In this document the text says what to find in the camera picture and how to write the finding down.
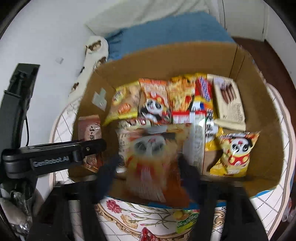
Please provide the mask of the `green candy bag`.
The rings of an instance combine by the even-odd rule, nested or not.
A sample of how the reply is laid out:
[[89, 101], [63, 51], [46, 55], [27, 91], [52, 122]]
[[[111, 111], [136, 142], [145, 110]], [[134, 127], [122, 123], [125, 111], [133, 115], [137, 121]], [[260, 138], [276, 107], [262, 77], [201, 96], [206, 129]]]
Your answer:
[[199, 214], [199, 209], [180, 209], [174, 211], [173, 217], [177, 222], [177, 233], [182, 233], [194, 226]]

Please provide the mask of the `white door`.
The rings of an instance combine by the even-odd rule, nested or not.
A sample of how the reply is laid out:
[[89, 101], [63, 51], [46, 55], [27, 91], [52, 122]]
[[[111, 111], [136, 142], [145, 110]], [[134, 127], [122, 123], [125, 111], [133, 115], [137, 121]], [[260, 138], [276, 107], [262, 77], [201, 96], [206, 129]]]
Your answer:
[[269, 22], [265, 1], [217, 1], [220, 23], [232, 36], [264, 41]]

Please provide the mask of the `yellow panda snack bag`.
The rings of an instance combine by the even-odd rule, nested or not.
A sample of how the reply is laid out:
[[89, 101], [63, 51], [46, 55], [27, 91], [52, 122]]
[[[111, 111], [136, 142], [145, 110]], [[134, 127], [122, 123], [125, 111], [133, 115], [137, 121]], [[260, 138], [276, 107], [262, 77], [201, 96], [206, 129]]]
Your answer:
[[260, 132], [229, 133], [218, 137], [223, 151], [218, 162], [210, 169], [214, 176], [244, 177]]

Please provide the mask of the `yellow cracker bag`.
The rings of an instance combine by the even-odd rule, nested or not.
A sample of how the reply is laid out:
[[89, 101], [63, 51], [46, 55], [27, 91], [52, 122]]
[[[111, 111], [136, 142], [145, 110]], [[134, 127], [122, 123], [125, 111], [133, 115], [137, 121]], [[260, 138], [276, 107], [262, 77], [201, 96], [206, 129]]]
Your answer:
[[111, 100], [109, 113], [103, 125], [106, 126], [114, 120], [136, 118], [138, 115], [140, 91], [141, 88], [138, 81], [116, 88], [116, 92]]

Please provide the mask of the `orange panda snack bag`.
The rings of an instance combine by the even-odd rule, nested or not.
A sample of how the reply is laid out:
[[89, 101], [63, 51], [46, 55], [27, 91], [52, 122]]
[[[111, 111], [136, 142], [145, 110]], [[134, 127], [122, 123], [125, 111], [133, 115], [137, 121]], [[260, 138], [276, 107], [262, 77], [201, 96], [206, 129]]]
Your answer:
[[132, 195], [170, 207], [188, 207], [190, 198], [181, 186], [178, 158], [190, 130], [191, 124], [182, 123], [129, 132], [125, 184]]

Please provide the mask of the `chocolate stick biscuit box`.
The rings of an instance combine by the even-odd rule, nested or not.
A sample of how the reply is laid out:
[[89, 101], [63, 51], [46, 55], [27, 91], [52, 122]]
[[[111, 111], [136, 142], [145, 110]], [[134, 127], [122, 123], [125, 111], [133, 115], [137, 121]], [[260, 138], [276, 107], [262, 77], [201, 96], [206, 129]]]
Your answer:
[[246, 131], [243, 104], [235, 81], [213, 74], [208, 74], [207, 79], [215, 92], [217, 118], [214, 123], [229, 130]]

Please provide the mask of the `red white sachet packet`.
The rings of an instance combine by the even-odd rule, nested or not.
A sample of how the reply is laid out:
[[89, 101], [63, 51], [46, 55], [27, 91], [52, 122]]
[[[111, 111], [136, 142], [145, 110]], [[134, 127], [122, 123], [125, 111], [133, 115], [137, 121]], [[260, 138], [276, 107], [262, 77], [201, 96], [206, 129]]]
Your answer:
[[206, 112], [186, 111], [173, 112], [173, 124], [191, 124], [189, 137], [183, 145], [183, 155], [189, 165], [196, 167], [199, 174], [203, 173], [205, 155]]

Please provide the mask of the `red panda snack bag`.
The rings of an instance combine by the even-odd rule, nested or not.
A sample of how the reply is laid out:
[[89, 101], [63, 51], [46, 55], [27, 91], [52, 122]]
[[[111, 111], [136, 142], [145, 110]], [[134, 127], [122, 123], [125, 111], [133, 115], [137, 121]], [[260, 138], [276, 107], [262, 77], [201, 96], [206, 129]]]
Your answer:
[[139, 79], [144, 100], [140, 101], [138, 113], [156, 125], [171, 122], [167, 83], [165, 80]]

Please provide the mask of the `red snack packet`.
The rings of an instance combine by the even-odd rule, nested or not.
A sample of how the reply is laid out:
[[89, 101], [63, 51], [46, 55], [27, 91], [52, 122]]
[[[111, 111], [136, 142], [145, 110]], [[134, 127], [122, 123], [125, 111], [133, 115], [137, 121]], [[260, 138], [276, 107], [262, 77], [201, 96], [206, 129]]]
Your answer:
[[150, 232], [146, 227], [144, 227], [140, 234], [140, 241], [160, 241], [152, 232]]

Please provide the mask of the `wall socket left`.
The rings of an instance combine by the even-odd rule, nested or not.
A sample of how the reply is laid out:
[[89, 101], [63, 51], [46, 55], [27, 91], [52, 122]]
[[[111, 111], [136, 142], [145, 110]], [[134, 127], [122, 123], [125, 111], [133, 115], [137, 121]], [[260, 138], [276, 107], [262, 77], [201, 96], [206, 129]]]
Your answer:
[[64, 58], [58, 57], [58, 58], [55, 59], [55, 62], [58, 63], [58, 64], [62, 64], [63, 60], [64, 60]]

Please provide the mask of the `grey dotted pillow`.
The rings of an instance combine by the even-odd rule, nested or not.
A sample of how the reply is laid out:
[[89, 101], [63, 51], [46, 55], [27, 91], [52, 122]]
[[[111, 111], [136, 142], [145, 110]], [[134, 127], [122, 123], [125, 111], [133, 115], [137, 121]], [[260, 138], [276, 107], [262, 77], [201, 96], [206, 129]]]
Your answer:
[[85, 25], [95, 35], [106, 37], [148, 21], [199, 11], [219, 18], [217, 1], [117, 1], [101, 9]]

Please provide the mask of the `bear print pillow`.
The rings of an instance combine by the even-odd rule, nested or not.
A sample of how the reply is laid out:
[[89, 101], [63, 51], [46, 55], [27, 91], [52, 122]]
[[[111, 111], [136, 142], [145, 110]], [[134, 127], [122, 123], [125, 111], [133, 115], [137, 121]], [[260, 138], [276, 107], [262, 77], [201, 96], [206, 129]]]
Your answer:
[[107, 62], [109, 57], [109, 45], [101, 36], [91, 36], [85, 45], [85, 59], [77, 80], [72, 86], [67, 102], [73, 102], [85, 92], [87, 83], [92, 73]]

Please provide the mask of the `blue bed sheet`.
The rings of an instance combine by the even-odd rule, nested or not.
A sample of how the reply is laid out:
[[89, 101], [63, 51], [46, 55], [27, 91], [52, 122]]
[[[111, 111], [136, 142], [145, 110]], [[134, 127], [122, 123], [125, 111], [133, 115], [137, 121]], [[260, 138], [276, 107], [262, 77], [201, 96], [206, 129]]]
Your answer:
[[203, 11], [168, 16], [124, 28], [111, 33], [106, 40], [109, 61], [158, 45], [196, 41], [234, 42], [216, 18]]

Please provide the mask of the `cardboard milk box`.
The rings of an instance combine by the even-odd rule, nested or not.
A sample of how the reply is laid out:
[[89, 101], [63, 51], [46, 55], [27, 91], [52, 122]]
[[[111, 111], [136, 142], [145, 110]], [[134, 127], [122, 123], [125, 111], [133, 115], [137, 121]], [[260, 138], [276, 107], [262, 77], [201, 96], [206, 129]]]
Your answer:
[[187, 207], [178, 158], [199, 177], [239, 181], [249, 196], [280, 181], [280, 121], [250, 54], [236, 44], [161, 45], [104, 63], [80, 102], [73, 139], [99, 117], [105, 151], [90, 192]]

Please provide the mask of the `yellow noodle snack bag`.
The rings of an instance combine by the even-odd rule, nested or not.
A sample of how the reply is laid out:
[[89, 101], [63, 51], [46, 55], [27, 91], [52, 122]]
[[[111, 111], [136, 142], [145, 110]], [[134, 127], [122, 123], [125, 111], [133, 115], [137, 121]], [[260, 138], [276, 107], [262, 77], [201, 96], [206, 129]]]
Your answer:
[[214, 123], [217, 111], [214, 106], [214, 89], [207, 74], [185, 74], [171, 78], [167, 86], [168, 100], [173, 112], [206, 112], [205, 151], [220, 149], [217, 137], [224, 134], [222, 127]]

